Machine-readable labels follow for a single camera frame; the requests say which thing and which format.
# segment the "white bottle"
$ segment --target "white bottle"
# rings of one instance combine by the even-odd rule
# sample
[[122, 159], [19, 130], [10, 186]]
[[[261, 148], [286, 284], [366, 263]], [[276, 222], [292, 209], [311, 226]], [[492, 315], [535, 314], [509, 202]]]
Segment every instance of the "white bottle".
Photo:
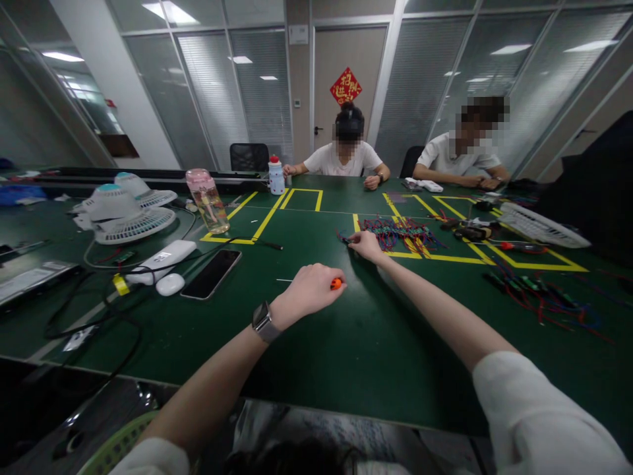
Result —
[[284, 171], [282, 170], [282, 163], [276, 155], [270, 157], [270, 161], [268, 162], [268, 179], [270, 192], [273, 195], [283, 195], [284, 191], [286, 191]]

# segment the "hand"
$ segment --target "hand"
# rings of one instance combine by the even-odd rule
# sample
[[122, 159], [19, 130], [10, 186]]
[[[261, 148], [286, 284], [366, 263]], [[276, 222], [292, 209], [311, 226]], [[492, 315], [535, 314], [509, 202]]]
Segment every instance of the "hand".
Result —
[[486, 180], [485, 176], [466, 176], [461, 177], [458, 184], [466, 188], [477, 188], [484, 180]]
[[493, 189], [497, 189], [500, 184], [501, 182], [495, 178], [487, 178], [479, 184], [479, 188], [493, 190]]
[[380, 185], [380, 177], [379, 176], [371, 176], [365, 179], [365, 188], [368, 190], [374, 191]]
[[[341, 288], [330, 290], [335, 278]], [[301, 267], [290, 287], [270, 304], [270, 318], [277, 329], [284, 331], [304, 316], [316, 313], [334, 303], [347, 288], [345, 274], [323, 264]]]
[[292, 165], [284, 165], [282, 170], [284, 171], [284, 178], [288, 178], [288, 175], [294, 176], [297, 173], [297, 169]]
[[386, 257], [378, 244], [378, 238], [371, 231], [354, 233], [348, 237], [348, 240], [351, 241], [350, 248], [374, 264]]

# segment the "white t-shirt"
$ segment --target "white t-shirt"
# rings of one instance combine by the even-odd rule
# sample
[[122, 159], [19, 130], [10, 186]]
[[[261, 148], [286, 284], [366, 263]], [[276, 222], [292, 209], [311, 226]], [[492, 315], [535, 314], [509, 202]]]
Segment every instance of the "white t-shirt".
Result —
[[[490, 354], [473, 370], [473, 383], [490, 425], [498, 474], [633, 473], [633, 467], [611, 434], [552, 385], [526, 357], [513, 352]], [[256, 426], [258, 421], [251, 420], [249, 424]], [[361, 435], [353, 442], [362, 448], [363, 440], [366, 439]], [[403, 439], [398, 439], [397, 444], [386, 442], [382, 447], [387, 449], [390, 446], [402, 449], [406, 445]], [[406, 458], [403, 464], [410, 465], [412, 459]], [[407, 474], [409, 471], [403, 464], [369, 461], [357, 468], [360, 474]], [[137, 445], [111, 475], [188, 473], [189, 461], [184, 450], [163, 439], [148, 439]]]
[[488, 170], [501, 165], [496, 155], [460, 155], [456, 156], [451, 150], [449, 132], [435, 137], [427, 143], [417, 163], [424, 165], [429, 170], [450, 175], [463, 176], [472, 166]]
[[334, 143], [322, 146], [303, 163], [310, 173], [337, 176], [360, 176], [363, 168], [373, 173], [382, 160], [367, 142], [361, 141], [356, 153], [347, 164], [342, 165]]

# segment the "hair bun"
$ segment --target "hair bun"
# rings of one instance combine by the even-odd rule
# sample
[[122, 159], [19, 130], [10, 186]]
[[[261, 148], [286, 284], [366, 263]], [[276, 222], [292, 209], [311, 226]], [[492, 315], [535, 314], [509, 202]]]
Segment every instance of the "hair bun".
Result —
[[347, 101], [341, 104], [342, 111], [354, 110], [355, 108], [356, 107], [354, 106], [354, 103], [352, 101]]

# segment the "red diamond sign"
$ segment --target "red diamond sign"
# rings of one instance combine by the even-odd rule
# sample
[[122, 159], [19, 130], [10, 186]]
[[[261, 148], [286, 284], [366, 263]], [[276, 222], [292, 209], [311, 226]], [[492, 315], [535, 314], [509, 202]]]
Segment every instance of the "red diamond sign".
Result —
[[350, 68], [347, 68], [330, 88], [330, 92], [339, 105], [356, 99], [362, 91], [363, 88], [361, 88]]

